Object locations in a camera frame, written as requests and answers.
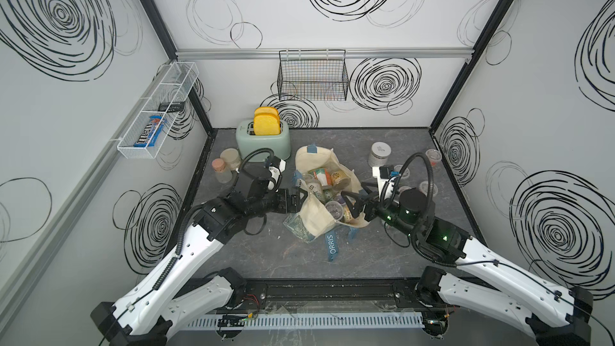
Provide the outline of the sunflower label tall jar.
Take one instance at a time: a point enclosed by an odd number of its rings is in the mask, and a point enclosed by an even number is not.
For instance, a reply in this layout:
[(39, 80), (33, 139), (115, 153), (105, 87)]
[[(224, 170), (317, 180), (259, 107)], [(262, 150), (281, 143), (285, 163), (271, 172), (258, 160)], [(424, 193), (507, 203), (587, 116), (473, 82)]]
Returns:
[(322, 185), (320, 181), (318, 181), (318, 179), (313, 179), (313, 178), (303, 179), (303, 182), (305, 186), (307, 187), (307, 189), (309, 190), (309, 192), (314, 194), (317, 198), (321, 198), (324, 196)]

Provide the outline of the cream canvas bag blue handles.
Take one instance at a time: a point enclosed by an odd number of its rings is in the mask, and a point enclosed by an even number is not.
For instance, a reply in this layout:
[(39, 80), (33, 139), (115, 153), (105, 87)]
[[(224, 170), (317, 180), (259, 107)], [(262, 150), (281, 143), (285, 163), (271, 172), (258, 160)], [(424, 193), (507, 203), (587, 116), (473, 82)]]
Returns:
[(339, 161), (332, 149), (318, 147), (314, 144), (303, 146), (296, 152), (295, 165), (296, 178), (294, 184), (299, 190), (307, 192), (307, 198), (297, 213), (291, 213), (287, 216), (283, 225), (297, 239), (304, 243), (312, 243), (337, 227), (346, 226), (360, 229), (368, 226), (368, 221), (366, 221), (363, 212), (357, 218), (336, 219), (326, 208), (328, 200), (318, 198), (309, 186), (309, 180), (306, 178), (307, 173), (323, 168), (330, 174), (339, 172), (348, 178), (348, 184), (344, 187), (330, 187), (330, 190), (336, 196), (340, 196), (342, 192), (360, 192), (361, 185), (357, 175), (352, 169)]

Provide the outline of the silver label jar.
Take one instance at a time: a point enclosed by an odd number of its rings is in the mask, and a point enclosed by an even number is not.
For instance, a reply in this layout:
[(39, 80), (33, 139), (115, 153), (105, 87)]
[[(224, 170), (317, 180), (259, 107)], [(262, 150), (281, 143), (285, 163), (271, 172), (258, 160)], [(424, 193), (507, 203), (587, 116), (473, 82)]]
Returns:
[(368, 156), (368, 164), (372, 168), (379, 168), (387, 164), (392, 154), (391, 147), (385, 142), (374, 142)]

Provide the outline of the red bee label seed jar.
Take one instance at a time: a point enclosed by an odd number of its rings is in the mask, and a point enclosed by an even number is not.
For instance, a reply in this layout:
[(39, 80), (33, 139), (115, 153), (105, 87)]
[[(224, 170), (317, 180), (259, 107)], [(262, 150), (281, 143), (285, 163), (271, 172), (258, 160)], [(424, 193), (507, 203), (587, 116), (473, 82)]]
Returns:
[(429, 162), (431, 163), (431, 166), (433, 168), (435, 168), (435, 166), (441, 163), (443, 158), (442, 153), (437, 149), (429, 149), (425, 152), (425, 154), (428, 157)]

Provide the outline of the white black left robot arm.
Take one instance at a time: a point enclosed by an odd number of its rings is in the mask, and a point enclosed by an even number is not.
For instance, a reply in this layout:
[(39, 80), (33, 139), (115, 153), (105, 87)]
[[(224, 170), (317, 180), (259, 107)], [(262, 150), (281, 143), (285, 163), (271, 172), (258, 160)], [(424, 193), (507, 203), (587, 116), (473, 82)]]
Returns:
[(232, 268), (198, 280), (195, 273), (254, 218), (298, 212), (307, 192), (281, 186), (286, 163), (270, 148), (240, 163), (232, 186), (197, 204), (180, 224), (176, 245), (129, 293), (91, 313), (111, 345), (165, 345), (201, 315), (243, 303), (246, 282)]

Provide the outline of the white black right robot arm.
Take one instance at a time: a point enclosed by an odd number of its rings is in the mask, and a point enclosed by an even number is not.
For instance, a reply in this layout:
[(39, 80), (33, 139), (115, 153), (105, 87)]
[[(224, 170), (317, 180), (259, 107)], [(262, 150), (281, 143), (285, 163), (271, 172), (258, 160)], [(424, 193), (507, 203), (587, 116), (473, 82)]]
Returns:
[(401, 175), (392, 167), (375, 168), (375, 182), (363, 182), (361, 192), (341, 196), (353, 217), (381, 219), (403, 234), (416, 254), (431, 262), (415, 288), (426, 309), (438, 305), (462, 307), (505, 323), (539, 345), (589, 345), (594, 298), (584, 288), (549, 282), (496, 254), (468, 232), (435, 215), (433, 168), (417, 152), (402, 165), (406, 172), (422, 160), (428, 189), (399, 191)]

